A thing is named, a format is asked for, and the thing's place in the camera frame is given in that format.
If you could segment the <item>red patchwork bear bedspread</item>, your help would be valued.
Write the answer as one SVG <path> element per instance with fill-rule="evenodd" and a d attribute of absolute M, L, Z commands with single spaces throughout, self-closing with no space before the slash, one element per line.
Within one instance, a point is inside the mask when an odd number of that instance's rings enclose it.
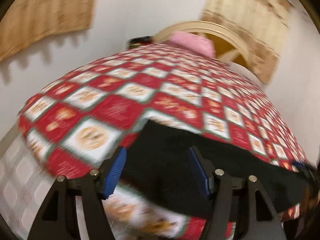
<path fill-rule="evenodd" d="M 77 177 L 147 121 L 251 152 L 293 171 L 304 151 L 269 98 L 220 61 L 169 43 L 98 59 L 53 81 L 18 115 L 27 145 L 50 174 Z"/>

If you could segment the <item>black pants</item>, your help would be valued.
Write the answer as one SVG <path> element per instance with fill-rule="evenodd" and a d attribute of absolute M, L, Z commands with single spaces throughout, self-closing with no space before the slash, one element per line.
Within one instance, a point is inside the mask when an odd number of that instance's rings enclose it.
<path fill-rule="evenodd" d="M 298 204 L 308 185 L 303 174 L 268 164 L 247 150 L 154 121 L 120 144 L 127 151 L 121 181 L 150 202 L 192 217 L 207 217 L 219 187 L 217 169 L 240 179 L 256 176 L 277 212 Z"/>

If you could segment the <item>beige curtain behind headboard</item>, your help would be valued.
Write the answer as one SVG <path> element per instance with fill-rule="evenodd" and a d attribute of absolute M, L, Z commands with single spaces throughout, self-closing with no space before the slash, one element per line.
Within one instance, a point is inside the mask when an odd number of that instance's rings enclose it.
<path fill-rule="evenodd" d="M 238 34 L 249 47 L 249 69 L 268 84 L 278 67 L 291 9 L 288 0 L 206 0 L 201 19 Z"/>

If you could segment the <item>striped pillow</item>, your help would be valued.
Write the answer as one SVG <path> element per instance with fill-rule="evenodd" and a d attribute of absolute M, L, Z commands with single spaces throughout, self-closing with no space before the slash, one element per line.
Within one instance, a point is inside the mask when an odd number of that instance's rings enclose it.
<path fill-rule="evenodd" d="M 229 69 L 238 75 L 250 80 L 254 84 L 256 84 L 258 87 L 260 87 L 262 90 L 265 89 L 265 84 L 260 81 L 249 69 L 245 68 L 244 66 L 230 62 L 229 63 Z"/>

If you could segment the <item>cream wooden headboard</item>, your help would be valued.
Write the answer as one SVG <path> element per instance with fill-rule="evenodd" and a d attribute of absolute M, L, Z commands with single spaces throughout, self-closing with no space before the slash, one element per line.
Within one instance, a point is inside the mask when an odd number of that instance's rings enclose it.
<path fill-rule="evenodd" d="M 211 40 L 215 48 L 215 57 L 222 62 L 240 62 L 247 68 L 251 66 L 248 43 L 237 33 L 217 23 L 208 21 L 176 23 L 159 31 L 153 36 L 153 41 L 167 41 L 177 31 L 185 31 Z"/>

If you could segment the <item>dark clothes bundle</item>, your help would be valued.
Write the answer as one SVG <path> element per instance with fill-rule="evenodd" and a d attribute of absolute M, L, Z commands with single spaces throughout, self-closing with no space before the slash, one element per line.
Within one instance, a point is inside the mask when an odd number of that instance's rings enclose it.
<path fill-rule="evenodd" d="M 152 36 L 143 36 L 132 38 L 127 42 L 127 49 L 133 49 L 153 42 Z"/>

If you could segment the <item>pink folded blanket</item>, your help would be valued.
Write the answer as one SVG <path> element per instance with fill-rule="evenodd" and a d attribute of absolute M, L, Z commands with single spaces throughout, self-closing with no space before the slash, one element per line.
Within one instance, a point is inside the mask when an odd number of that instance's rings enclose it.
<path fill-rule="evenodd" d="M 170 36 L 169 41 L 172 44 L 183 47 L 204 57 L 210 59 L 215 57 L 215 48 L 212 40 L 200 35 L 185 31 L 176 31 Z"/>

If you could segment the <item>beige curtain side window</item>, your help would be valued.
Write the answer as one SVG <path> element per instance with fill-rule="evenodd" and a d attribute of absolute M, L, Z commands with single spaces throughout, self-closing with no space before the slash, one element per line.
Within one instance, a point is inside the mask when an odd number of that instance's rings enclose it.
<path fill-rule="evenodd" d="M 91 27 L 95 0 L 15 0 L 1 20 L 1 60 L 53 35 Z"/>

